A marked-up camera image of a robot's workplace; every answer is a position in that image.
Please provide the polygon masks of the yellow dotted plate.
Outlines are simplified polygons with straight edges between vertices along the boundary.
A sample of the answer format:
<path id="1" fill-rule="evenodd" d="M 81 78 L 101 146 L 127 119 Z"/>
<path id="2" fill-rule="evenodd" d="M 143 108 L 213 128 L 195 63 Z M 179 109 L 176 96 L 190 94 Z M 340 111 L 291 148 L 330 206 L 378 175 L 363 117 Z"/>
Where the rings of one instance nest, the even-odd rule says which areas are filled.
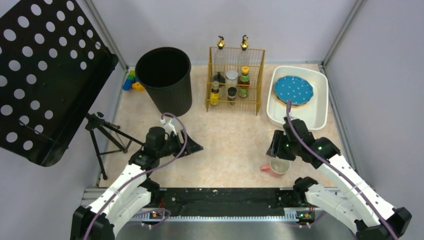
<path id="1" fill-rule="evenodd" d="M 275 99 L 280 103 L 280 104 L 282 104 L 282 105 L 284 105 L 284 106 L 287 106 L 287 103 L 286 102 L 284 102 L 284 101 L 282 101 L 281 99 L 279 99 L 277 96 L 275 96 Z M 307 105 L 308 104 L 308 102 L 304 102 L 304 103 L 302 103 L 302 104 L 291 104 L 290 106 L 291 106 L 291 108 L 300 108 L 300 107 L 303 107 L 303 106 L 305 106 L 305 105 Z"/>

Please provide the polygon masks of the small yellow label bottle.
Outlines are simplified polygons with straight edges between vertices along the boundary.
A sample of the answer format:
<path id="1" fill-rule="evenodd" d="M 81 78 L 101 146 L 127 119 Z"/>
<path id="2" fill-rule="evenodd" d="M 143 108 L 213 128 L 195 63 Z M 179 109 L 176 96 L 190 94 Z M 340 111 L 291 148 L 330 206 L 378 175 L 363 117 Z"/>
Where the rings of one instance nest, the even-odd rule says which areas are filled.
<path id="1" fill-rule="evenodd" d="M 218 81 L 213 81 L 210 91 L 210 105 L 216 106 L 219 104 L 220 99 L 220 83 Z"/>

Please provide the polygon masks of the blue dotted plate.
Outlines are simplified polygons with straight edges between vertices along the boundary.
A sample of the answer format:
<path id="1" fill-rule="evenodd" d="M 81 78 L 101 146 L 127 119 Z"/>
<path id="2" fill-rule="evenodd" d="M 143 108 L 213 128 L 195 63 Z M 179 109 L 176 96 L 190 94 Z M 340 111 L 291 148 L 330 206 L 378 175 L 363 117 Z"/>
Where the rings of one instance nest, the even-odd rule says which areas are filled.
<path id="1" fill-rule="evenodd" d="M 273 84 L 273 92 L 282 101 L 287 103 L 291 100 L 293 104 L 309 102 L 314 96 L 312 85 L 304 78 L 295 75 L 280 77 Z"/>

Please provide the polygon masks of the small black cap bottle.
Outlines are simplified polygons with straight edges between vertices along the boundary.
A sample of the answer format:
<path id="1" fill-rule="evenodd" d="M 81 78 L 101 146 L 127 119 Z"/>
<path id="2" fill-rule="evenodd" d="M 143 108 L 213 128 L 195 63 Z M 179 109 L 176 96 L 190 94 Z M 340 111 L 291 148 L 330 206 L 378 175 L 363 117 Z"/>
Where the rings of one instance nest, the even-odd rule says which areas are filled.
<path id="1" fill-rule="evenodd" d="M 237 95 L 237 88 L 236 87 L 229 87 L 227 89 L 227 101 L 229 105 L 234 105 L 236 101 L 236 95 Z"/>

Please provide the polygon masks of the sauce bottle yellow cap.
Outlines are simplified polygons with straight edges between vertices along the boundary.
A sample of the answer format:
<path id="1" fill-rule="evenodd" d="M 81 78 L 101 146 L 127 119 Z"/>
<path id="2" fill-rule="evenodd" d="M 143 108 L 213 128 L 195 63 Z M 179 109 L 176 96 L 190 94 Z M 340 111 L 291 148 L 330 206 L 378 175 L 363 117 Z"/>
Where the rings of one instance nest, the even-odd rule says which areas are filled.
<path id="1" fill-rule="evenodd" d="M 243 66 L 241 68 L 240 77 L 238 80 L 238 94 L 240 98 L 246 98 L 249 95 L 250 88 L 250 75 L 249 67 Z"/>

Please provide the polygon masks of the black lid glass shaker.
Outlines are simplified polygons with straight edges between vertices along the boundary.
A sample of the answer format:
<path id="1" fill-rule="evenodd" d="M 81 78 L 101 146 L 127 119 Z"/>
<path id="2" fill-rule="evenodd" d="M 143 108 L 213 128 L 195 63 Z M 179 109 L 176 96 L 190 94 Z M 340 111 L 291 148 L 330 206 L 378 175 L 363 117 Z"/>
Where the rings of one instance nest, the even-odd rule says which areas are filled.
<path id="1" fill-rule="evenodd" d="M 218 72 L 215 74 L 212 78 L 212 82 L 218 82 L 220 86 L 223 86 L 225 84 L 225 77 L 221 74 L 221 72 Z"/>

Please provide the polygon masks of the silver lid jar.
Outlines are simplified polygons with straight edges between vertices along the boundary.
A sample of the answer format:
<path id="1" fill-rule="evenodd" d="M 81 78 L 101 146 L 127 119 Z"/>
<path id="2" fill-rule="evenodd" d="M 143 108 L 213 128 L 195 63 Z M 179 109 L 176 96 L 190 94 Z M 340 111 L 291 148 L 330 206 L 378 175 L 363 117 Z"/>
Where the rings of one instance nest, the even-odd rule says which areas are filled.
<path id="1" fill-rule="evenodd" d="M 225 74 L 225 85 L 226 88 L 236 88 L 238 84 L 239 74 L 236 70 L 229 70 Z"/>

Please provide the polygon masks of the glass oil bottle clear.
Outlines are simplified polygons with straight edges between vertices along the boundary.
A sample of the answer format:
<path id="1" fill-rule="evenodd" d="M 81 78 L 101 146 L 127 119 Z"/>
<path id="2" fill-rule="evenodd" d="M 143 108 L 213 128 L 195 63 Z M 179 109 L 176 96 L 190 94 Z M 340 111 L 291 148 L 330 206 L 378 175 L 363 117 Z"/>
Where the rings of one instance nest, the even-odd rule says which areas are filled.
<path id="1" fill-rule="evenodd" d="M 214 54 L 214 72 L 216 75 L 220 74 L 225 77 L 226 64 L 227 64 L 227 52 L 225 50 L 225 38 L 221 35 L 218 36 L 217 51 Z"/>

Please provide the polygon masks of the glass oil bottle brown liquid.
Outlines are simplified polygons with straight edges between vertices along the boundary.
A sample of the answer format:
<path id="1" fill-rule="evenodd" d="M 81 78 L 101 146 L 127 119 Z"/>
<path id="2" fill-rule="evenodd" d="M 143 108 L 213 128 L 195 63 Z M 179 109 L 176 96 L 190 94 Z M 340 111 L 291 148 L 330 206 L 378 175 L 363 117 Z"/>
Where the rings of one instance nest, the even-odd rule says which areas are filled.
<path id="1" fill-rule="evenodd" d="M 237 65 L 239 67 L 239 71 L 242 70 L 243 67 L 250 65 L 250 52 L 248 50 L 248 36 L 245 34 L 242 36 L 242 41 L 240 43 L 241 50 L 238 54 Z"/>

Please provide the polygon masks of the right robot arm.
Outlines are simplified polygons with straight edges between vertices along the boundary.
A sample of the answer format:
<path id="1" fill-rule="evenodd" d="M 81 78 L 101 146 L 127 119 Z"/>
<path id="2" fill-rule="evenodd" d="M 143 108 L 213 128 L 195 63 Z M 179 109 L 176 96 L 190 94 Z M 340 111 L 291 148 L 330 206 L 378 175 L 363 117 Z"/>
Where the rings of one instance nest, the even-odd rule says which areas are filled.
<path id="1" fill-rule="evenodd" d="M 353 232 L 358 240 L 397 240 L 412 220 L 405 207 L 394 207 L 369 186 L 328 138 L 314 138 L 301 119 L 284 118 L 275 130 L 267 156 L 294 161 L 297 157 L 330 179 L 342 196 L 311 177 L 299 177 L 293 190 L 301 202 L 321 208 Z"/>

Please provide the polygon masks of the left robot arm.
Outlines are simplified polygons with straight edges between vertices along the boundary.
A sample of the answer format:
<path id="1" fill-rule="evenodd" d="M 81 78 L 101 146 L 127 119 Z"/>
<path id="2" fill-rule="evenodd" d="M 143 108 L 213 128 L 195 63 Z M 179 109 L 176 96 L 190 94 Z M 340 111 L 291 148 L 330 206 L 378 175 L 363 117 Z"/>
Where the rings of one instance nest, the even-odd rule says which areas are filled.
<path id="1" fill-rule="evenodd" d="M 160 167 L 160 159 L 176 160 L 202 151 L 182 129 L 151 127 L 145 142 L 119 177 L 88 206 L 79 206 L 72 216 L 70 239 L 114 240 L 124 225 L 156 195 L 157 184 L 148 176 Z"/>

